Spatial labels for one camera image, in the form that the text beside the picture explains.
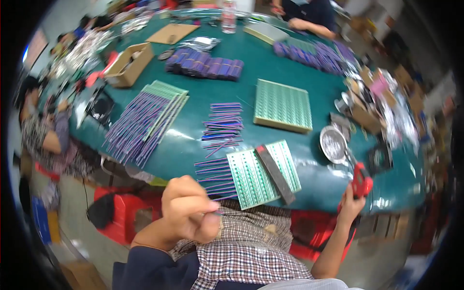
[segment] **dark blue sleeve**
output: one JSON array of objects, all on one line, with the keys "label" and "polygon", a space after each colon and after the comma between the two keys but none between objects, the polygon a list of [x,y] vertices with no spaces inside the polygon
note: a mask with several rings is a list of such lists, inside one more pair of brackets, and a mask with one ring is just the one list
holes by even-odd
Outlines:
[{"label": "dark blue sleeve", "polygon": [[323,7],[321,9],[321,25],[328,28],[330,31],[335,31],[335,10],[330,4],[329,0],[322,1]]},{"label": "dark blue sleeve", "polygon": [[113,289],[190,289],[200,266],[196,252],[191,254],[181,262],[174,262],[163,251],[134,247],[129,251],[127,263],[114,263]]}]

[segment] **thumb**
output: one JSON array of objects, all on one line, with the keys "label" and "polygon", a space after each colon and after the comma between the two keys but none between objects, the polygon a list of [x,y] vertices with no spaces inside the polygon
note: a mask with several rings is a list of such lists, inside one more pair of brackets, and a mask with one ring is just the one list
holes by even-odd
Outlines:
[{"label": "thumb", "polygon": [[200,227],[195,232],[195,240],[206,244],[214,240],[219,233],[220,217],[214,213],[207,213],[201,221]]},{"label": "thumb", "polygon": [[345,196],[347,200],[353,200],[353,186],[351,185],[351,181],[348,183],[348,186],[345,189]]}]

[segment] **silver foil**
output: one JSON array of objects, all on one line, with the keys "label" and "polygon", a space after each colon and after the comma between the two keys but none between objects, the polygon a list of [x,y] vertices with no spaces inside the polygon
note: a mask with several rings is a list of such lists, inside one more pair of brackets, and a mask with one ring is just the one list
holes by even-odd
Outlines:
[{"label": "silver foil", "polygon": [[63,58],[67,70],[69,70],[70,73],[74,73],[78,70],[88,58],[95,54],[97,48],[107,41],[112,34],[113,32],[110,31],[87,31],[74,49]]},{"label": "silver foil", "polygon": [[122,25],[121,34],[125,35],[132,31],[139,31],[150,21],[152,15],[149,16],[142,16],[138,18],[134,18],[132,20],[126,21],[125,24]]},{"label": "silver foil", "polygon": [[210,52],[216,45],[221,42],[218,38],[210,38],[207,36],[198,36],[193,39],[184,40],[179,43],[180,47],[190,47],[198,52]]}]

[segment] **person's right hand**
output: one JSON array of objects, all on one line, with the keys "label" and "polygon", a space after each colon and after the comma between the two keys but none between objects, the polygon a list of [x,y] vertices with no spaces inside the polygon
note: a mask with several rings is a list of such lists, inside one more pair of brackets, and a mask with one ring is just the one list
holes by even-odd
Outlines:
[{"label": "person's right hand", "polygon": [[281,0],[272,0],[273,9],[271,9],[272,13],[285,15],[284,9],[281,6]]},{"label": "person's right hand", "polygon": [[57,107],[57,110],[58,112],[63,112],[64,110],[66,110],[68,108],[68,101],[67,100],[63,100],[61,101],[61,103],[59,103],[58,107]]},{"label": "person's right hand", "polygon": [[348,183],[345,193],[342,196],[342,201],[340,203],[342,209],[338,213],[337,217],[337,226],[351,227],[354,219],[363,209],[366,204],[366,198],[360,197],[355,200],[353,197],[353,188],[351,182]]},{"label": "person's right hand", "polygon": [[192,177],[184,175],[169,181],[162,202],[163,218],[178,239],[211,242],[219,233],[219,216],[212,213],[219,203],[211,201],[206,190]]}]

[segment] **plastic water bottle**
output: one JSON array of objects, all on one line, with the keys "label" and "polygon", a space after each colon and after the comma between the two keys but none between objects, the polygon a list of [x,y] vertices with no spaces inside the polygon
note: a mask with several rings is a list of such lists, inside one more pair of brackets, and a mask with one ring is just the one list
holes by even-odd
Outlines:
[{"label": "plastic water bottle", "polygon": [[223,2],[223,12],[222,12],[222,32],[232,34],[235,33],[235,1],[234,0],[224,0]]}]

